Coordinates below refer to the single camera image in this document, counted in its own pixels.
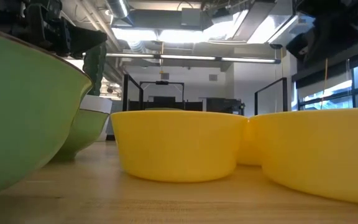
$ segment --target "ceiling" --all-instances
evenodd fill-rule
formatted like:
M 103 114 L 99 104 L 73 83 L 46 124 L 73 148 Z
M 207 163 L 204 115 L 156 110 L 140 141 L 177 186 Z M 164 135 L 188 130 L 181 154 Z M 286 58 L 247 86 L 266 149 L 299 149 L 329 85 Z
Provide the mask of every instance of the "ceiling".
M 111 18 L 105 12 L 108 10 L 106 7 L 106 0 L 84 0 L 89 1 L 94 7 L 99 11 L 99 15 L 104 19 L 104 22 L 107 26 L 110 27 Z M 73 21 L 76 26 L 83 27 L 86 29 L 93 29 L 94 25 L 90 23 L 84 11 L 77 6 L 76 1 L 74 0 L 62 0 L 63 2 L 63 12 Z M 276 5 L 270 11 L 269 15 L 277 16 L 288 16 L 288 18 L 293 14 L 292 11 L 292 0 L 277 0 Z M 171 10 L 176 11 L 181 10 L 181 8 L 189 8 L 193 6 L 194 8 L 201 7 L 201 0 L 193 0 L 189 2 L 180 2 L 174 0 L 129 0 L 129 4 L 134 9 L 146 9 L 146 10 Z M 279 38 L 274 41 L 274 44 L 286 45 L 296 33 L 293 33 L 295 28 L 302 25 L 302 22 L 294 22 Z M 125 40 L 118 40 L 120 48 L 130 51 L 130 48 Z M 156 44 L 152 41 L 144 41 L 146 49 L 160 53 L 162 50 L 161 44 Z M 171 44 L 164 43 L 163 52 L 165 54 L 175 54 L 175 55 L 211 55 L 211 56 L 229 56 L 229 57 L 257 57 L 257 58 L 275 58 L 280 57 L 274 49 L 272 49 L 269 44 L 246 44 L 245 42 L 220 42 L 220 43 L 211 43 L 211 42 L 200 42 L 196 44 L 186 43 L 186 44 Z M 113 49 L 108 50 L 109 53 L 115 52 Z M 120 63 L 116 63 L 115 58 L 108 58 L 108 64 L 111 67 L 116 67 L 118 65 L 128 66 L 141 66 L 141 67 L 151 67 L 151 66 L 160 66 L 159 63 L 150 62 L 143 59 L 124 59 Z M 221 68 L 222 71 L 225 71 L 228 68 L 230 63 L 227 62 L 209 62 L 209 61 L 195 61 L 195 60 L 167 60 L 163 61 L 163 66 L 165 67 L 211 67 L 211 68 Z

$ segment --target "ceiling light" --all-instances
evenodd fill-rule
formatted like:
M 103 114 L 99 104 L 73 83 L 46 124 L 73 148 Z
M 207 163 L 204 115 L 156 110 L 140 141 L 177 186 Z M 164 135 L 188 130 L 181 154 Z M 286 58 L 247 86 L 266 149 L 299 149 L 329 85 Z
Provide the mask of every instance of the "ceiling light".
M 279 31 L 277 31 L 277 33 L 275 33 L 273 37 L 270 38 L 267 42 L 272 43 L 275 39 L 280 37 L 284 33 L 284 31 L 286 31 L 297 19 L 298 15 L 292 17 L 292 19 L 288 21 Z
M 212 15 L 211 20 L 212 23 L 217 24 L 220 22 L 232 21 L 233 16 L 230 14 L 229 10 L 227 10 L 225 7 L 222 7 Z
M 168 43 L 199 43 L 207 41 L 202 31 L 163 30 L 158 38 Z
M 215 57 L 190 56 L 190 55 L 161 55 L 163 59 L 188 59 L 188 60 L 215 60 Z
M 244 57 L 213 57 L 213 56 L 192 56 L 192 55 L 160 55 L 160 54 L 126 54 L 112 53 L 107 57 L 121 58 L 156 58 L 156 59 L 181 59 L 181 60 L 210 60 L 216 62 L 250 62 L 250 63 L 279 63 L 276 59 L 244 58 Z
M 124 3 L 124 0 L 119 0 L 119 4 L 121 6 L 122 9 L 122 13 L 126 16 L 128 16 L 128 10 L 127 10 L 127 6 Z
M 290 16 L 269 15 L 247 41 L 248 44 L 264 44 L 276 33 Z
M 120 29 L 112 28 L 114 35 L 119 40 L 138 42 L 142 40 L 157 40 L 154 30 L 148 29 Z
M 275 63 L 274 59 L 262 59 L 262 58 L 232 58 L 232 57 L 223 57 L 222 61 L 224 62 L 255 62 L 255 63 Z
M 233 21 L 235 22 L 231 30 L 226 34 L 226 40 L 232 38 L 234 34 L 237 32 L 237 30 L 239 30 L 242 21 L 244 21 L 248 12 L 249 12 L 248 10 L 244 10 L 242 12 L 237 12 L 233 15 Z
M 217 24 L 213 24 L 209 28 L 203 31 L 203 35 L 205 39 L 220 39 L 225 38 L 227 33 L 231 30 L 233 26 L 233 21 L 220 22 Z
M 122 57 L 122 58 L 154 58 L 152 54 L 125 54 L 125 53 L 109 53 L 107 57 Z

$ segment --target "ceiling pipe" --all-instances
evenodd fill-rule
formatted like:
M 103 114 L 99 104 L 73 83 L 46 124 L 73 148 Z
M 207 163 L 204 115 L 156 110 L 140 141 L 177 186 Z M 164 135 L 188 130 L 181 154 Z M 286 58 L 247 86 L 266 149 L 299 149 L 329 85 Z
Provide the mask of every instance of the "ceiling pipe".
M 83 2 L 87 9 L 94 15 L 96 20 L 99 22 L 99 25 L 102 27 L 103 31 L 107 34 L 107 36 L 111 39 L 111 41 L 115 45 L 116 51 L 121 51 L 121 47 L 119 45 L 119 42 L 116 38 L 116 36 L 113 34 L 110 26 L 107 26 L 103 18 L 100 16 L 99 12 L 96 10 L 96 8 L 88 1 L 88 0 L 77 0 L 79 2 Z
M 129 48 L 132 50 L 132 52 L 136 54 L 154 54 L 157 52 L 157 51 L 146 49 L 143 41 L 127 41 L 127 43 Z M 159 63 L 158 59 L 145 58 L 144 60 L 151 63 Z
M 121 84 L 122 79 L 121 79 L 121 78 L 118 78 L 117 75 L 114 74 L 114 72 L 111 72 L 111 73 L 112 73 L 112 77 L 115 78 L 115 80 L 112 79 L 111 76 L 109 75 L 109 73 L 106 72 L 106 71 L 103 72 L 103 76 L 104 76 L 109 82 Z
M 96 22 L 96 20 L 95 20 L 95 19 L 93 18 L 93 16 L 88 12 L 87 8 L 86 8 L 85 5 L 83 4 L 83 0 L 75 0 L 75 2 L 76 2 L 76 4 L 80 7 L 80 9 L 84 12 L 86 18 L 90 21 L 90 23 L 93 25 L 93 27 L 94 27 L 96 30 L 102 31 L 103 28 L 98 25 L 98 22 L 99 22 L 100 24 L 105 24 L 104 21 L 98 21 L 98 22 Z M 107 43 L 107 45 L 110 47 L 110 49 L 112 49 L 112 50 L 120 50 L 120 49 L 119 49 L 119 45 L 115 45 L 115 43 L 114 43 L 114 41 L 112 41 L 110 35 L 108 35 L 108 36 L 109 36 L 109 39 L 108 39 L 108 41 L 107 41 L 106 43 Z M 123 73 L 122 73 L 119 69 L 117 69 L 117 68 L 111 66 L 108 62 L 106 62 L 106 65 L 112 70 L 112 72 L 111 72 L 112 76 L 113 76 L 115 79 L 117 79 L 118 81 L 121 81 L 122 79 L 121 79 L 120 77 L 123 76 Z
M 88 12 L 88 10 L 85 8 L 84 4 L 82 3 L 82 0 L 75 0 L 76 4 L 78 7 L 80 7 L 80 9 L 84 12 L 86 18 L 90 21 L 90 23 L 92 24 L 92 26 L 96 29 L 96 30 L 100 30 L 102 31 L 102 28 L 100 28 L 100 26 L 98 25 L 98 22 L 96 22 L 95 19 L 93 19 L 92 15 Z M 111 49 L 115 49 L 114 43 L 111 42 L 111 40 L 107 41 L 107 45 L 111 48 Z

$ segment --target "wooden countertop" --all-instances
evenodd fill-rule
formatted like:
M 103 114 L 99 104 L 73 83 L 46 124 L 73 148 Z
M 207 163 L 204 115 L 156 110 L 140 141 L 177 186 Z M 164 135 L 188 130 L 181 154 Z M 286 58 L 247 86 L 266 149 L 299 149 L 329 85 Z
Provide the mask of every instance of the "wooden countertop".
M 358 204 L 282 187 L 258 167 L 198 184 L 138 179 L 120 169 L 113 142 L 97 142 L 1 192 L 0 223 L 358 224 Z

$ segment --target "wall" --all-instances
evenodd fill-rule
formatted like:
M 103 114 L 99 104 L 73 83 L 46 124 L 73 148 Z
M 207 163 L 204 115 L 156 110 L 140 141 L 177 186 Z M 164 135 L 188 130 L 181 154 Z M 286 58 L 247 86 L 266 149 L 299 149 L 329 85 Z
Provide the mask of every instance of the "wall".
M 110 113 L 116 113 L 116 112 L 120 112 L 120 111 L 122 111 L 122 101 L 121 100 L 113 100 Z M 112 123 L 111 123 L 110 116 L 109 116 L 109 119 L 108 119 L 108 124 L 107 124 L 107 128 L 106 128 L 106 134 L 114 135 L 114 131 L 112 129 Z
M 234 98 L 246 104 L 245 116 L 254 115 L 254 93 L 281 78 L 287 77 L 288 99 L 292 99 L 291 76 L 296 73 L 296 59 L 287 53 L 279 65 L 262 63 L 234 64 Z M 278 83 L 259 94 L 259 114 L 282 111 L 282 84 Z
M 140 81 L 157 81 L 160 80 L 159 67 L 127 67 L 126 70 L 136 82 Z M 185 99 L 189 101 L 200 101 L 200 98 L 206 97 L 225 97 L 225 73 L 220 72 L 219 68 L 183 68 L 167 67 L 163 68 L 164 72 L 170 74 L 170 82 L 185 83 Z M 217 82 L 209 81 L 209 74 L 218 75 Z M 133 85 L 129 84 L 128 96 L 130 100 L 139 100 L 139 91 Z M 157 86 L 150 84 L 144 90 L 144 100 L 152 101 L 152 96 L 175 96 L 176 101 L 181 101 L 181 91 L 175 86 Z
M 234 98 L 234 64 L 235 63 L 232 63 L 226 71 L 225 96 L 227 99 Z

